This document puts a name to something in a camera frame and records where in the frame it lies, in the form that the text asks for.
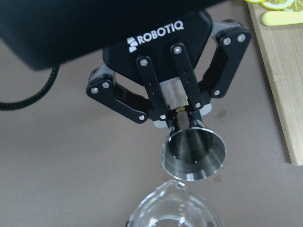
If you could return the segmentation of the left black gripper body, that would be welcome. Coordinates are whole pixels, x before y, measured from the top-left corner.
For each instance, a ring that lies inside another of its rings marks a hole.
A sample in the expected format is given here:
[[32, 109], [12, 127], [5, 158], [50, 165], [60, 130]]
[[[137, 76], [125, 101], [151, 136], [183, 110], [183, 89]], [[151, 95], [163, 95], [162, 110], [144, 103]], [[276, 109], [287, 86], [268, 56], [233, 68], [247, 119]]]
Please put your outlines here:
[[45, 70], [102, 50], [104, 63], [140, 85], [147, 56], [159, 81], [177, 71], [172, 45], [196, 64], [212, 31], [211, 0], [3, 0], [0, 37], [30, 68]]

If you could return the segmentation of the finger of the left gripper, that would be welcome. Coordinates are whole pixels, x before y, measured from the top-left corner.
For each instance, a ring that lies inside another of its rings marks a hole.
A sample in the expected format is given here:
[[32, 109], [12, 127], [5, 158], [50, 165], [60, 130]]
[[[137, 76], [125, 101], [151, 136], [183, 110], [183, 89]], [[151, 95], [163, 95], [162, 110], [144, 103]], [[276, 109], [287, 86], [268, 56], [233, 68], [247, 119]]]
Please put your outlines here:
[[105, 64], [91, 72], [86, 88], [87, 95], [133, 122], [141, 124], [151, 119], [157, 128], [169, 127], [169, 108], [151, 58], [140, 56], [135, 64], [148, 98], [118, 84], [116, 72]]
[[190, 62], [189, 48], [176, 43], [170, 49], [178, 72], [170, 88], [170, 109], [174, 114], [187, 111], [200, 120], [210, 113], [211, 100], [226, 95], [251, 40], [251, 32], [235, 20], [213, 22], [210, 36], [216, 42], [216, 50], [200, 82]]

